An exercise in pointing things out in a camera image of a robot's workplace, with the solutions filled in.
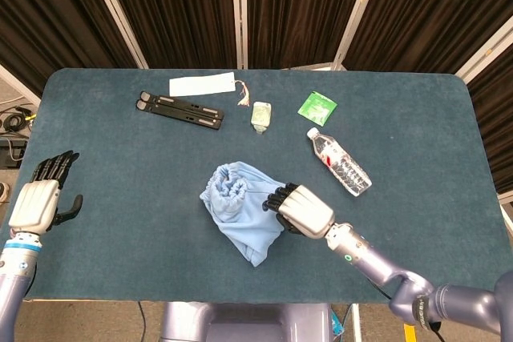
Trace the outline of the black power box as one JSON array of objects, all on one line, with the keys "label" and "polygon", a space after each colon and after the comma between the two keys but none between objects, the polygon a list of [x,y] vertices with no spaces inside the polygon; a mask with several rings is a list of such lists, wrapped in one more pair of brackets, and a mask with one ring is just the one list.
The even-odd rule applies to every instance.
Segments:
[{"label": "black power box", "polygon": [[25,139],[0,138],[0,170],[19,169],[26,146]]}]

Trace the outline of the white partition frame post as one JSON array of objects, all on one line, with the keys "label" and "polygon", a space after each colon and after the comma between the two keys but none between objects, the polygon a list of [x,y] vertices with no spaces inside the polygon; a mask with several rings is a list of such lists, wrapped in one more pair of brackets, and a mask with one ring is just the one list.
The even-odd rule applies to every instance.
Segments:
[{"label": "white partition frame post", "polygon": [[248,0],[232,0],[236,40],[236,64],[248,69]]},{"label": "white partition frame post", "polygon": [[127,15],[119,0],[103,0],[125,42],[135,64],[139,69],[148,69],[149,65],[131,27]]},{"label": "white partition frame post", "polygon": [[468,84],[513,45],[513,15],[456,71]]},{"label": "white partition frame post", "polygon": [[39,106],[41,98],[38,97],[33,91],[31,91],[23,82],[21,82],[2,64],[0,64],[0,81],[11,87],[32,105],[37,107]]},{"label": "white partition frame post", "polygon": [[315,63],[305,66],[290,67],[290,70],[343,70],[346,68],[343,62],[349,52],[350,46],[353,42],[357,29],[361,24],[362,17],[370,0],[355,0],[351,10],[348,22],[345,25],[344,33],[338,45],[337,52],[331,62]]}]

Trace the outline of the black folding laptop stand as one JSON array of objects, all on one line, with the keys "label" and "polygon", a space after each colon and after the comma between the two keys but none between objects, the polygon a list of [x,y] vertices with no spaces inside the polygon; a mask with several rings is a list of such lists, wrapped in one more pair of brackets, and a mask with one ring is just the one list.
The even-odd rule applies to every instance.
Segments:
[{"label": "black folding laptop stand", "polygon": [[154,95],[146,91],[140,93],[135,104],[139,111],[176,119],[182,122],[219,130],[224,120],[224,112],[213,107],[191,103],[184,99],[166,95]]}]

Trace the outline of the dark blue felt table cover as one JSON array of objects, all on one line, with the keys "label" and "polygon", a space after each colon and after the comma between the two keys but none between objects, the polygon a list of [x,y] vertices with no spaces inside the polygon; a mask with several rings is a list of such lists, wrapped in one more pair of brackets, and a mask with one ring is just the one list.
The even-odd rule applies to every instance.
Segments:
[{"label": "dark blue felt table cover", "polygon": [[[247,70],[271,104],[257,134],[236,93],[197,102],[224,111],[219,130],[138,111],[173,70],[62,69],[49,77],[18,175],[77,151],[59,200],[79,215],[43,237],[30,296],[38,299],[378,302],[324,240],[281,235],[253,267],[200,201],[217,166],[246,162],[301,183],[378,250],[434,284],[492,288],[511,266],[507,236],[465,83],[451,74]],[[312,91],[337,103],[323,127],[297,111]],[[333,137],[370,177],[352,196],[313,152],[307,131]]]}]

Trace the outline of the light blue sweatpants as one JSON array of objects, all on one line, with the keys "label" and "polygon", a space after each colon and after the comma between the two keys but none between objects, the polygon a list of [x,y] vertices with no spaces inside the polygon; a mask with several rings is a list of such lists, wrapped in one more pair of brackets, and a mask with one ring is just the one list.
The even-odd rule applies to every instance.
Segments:
[{"label": "light blue sweatpants", "polygon": [[276,214],[262,208],[268,195],[284,185],[238,161],[219,165],[200,194],[220,232],[255,268],[266,260],[269,248],[284,231]]}]

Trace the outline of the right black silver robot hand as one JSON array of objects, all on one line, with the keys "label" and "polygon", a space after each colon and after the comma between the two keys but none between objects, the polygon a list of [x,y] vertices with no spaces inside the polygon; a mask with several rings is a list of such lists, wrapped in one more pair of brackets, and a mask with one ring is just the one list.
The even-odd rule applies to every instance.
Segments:
[{"label": "right black silver robot hand", "polygon": [[295,183],[269,194],[262,209],[275,212],[286,231],[310,239],[324,238],[334,224],[333,210],[307,187]]}]

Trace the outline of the clear plastic water bottle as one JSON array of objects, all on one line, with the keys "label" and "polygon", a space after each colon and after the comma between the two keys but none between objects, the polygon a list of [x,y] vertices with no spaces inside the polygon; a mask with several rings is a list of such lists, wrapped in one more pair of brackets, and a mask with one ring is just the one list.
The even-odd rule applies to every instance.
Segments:
[{"label": "clear plastic water bottle", "polygon": [[316,127],[307,131],[307,137],[314,154],[352,196],[358,197],[372,186],[370,177],[333,137]]}]

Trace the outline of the green sachet packet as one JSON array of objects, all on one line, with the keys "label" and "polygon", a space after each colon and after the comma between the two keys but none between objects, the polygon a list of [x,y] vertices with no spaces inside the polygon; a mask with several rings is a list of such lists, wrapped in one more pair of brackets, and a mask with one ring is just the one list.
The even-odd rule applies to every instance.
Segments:
[{"label": "green sachet packet", "polygon": [[323,127],[336,108],[337,103],[332,99],[316,91],[312,91],[297,113]]}]

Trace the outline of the small clear sanitizer bottle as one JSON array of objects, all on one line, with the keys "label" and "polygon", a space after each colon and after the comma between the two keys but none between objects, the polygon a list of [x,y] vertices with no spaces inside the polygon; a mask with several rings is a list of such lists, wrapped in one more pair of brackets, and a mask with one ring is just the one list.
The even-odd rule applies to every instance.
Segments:
[{"label": "small clear sanitizer bottle", "polygon": [[263,134],[269,127],[272,116],[270,103],[254,102],[250,123],[258,134]]}]

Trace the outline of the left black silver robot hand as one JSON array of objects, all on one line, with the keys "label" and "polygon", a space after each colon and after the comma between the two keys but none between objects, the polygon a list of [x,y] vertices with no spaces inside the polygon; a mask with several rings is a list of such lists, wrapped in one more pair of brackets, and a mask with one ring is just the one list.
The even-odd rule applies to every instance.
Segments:
[{"label": "left black silver robot hand", "polygon": [[82,195],[75,196],[71,209],[58,210],[63,185],[78,158],[78,152],[69,150],[38,164],[15,202],[8,223],[11,237],[18,233],[43,235],[79,214],[83,205]]}]

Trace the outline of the white bookmark with red tassel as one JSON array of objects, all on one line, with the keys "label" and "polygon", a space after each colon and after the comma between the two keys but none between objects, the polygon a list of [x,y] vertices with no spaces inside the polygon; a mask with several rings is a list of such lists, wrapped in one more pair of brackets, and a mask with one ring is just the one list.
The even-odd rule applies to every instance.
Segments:
[{"label": "white bookmark with red tassel", "polygon": [[237,84],[241,85],[240,94],[242,95],[237,105],[248,107],[250,105],[250,92],[244,81],[235,78],[234,72],[171,78],[168,83],[168,93],[174,97],[213,95],[235,92]]}]

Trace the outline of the purple robot torso base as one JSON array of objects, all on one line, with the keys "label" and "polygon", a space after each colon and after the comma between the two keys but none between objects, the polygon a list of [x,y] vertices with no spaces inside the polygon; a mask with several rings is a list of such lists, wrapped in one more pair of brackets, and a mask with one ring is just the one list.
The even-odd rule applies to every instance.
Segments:
[{"label": "purple robot torso base", "polygon": [[159,342],[333,342],[331,307],[167,302]]}]

